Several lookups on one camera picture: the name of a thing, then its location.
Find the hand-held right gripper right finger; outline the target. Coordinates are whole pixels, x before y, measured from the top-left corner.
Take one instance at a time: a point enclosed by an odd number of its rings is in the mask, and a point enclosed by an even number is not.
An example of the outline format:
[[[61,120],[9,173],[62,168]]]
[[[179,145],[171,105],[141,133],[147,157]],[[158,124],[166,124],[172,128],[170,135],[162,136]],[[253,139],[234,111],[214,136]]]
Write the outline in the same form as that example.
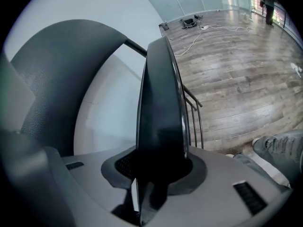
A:
[[[190,194],[169,196],[151,220],[153,227],[261,227],[286,203],[291,190],[281,193],[271,182],[239,161],[191,147],[204,160],[207,176]],[[252,215],[234,185],[248,183],[265,208]]]

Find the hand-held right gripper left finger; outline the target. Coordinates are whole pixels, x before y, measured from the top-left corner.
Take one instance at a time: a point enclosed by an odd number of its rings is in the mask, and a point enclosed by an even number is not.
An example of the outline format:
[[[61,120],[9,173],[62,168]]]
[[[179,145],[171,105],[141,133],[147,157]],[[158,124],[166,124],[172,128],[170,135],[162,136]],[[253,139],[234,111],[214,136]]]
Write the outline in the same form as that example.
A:
[[[8,221],[13,227],[133,227],[139,224],[130,189],[113,210],[106,202],[120,198],[115,161],[133,151],[119,147],[97,153],[61,157],[48,142],[13,129],[16,114],[0,118],[1,186],[9,189]]]

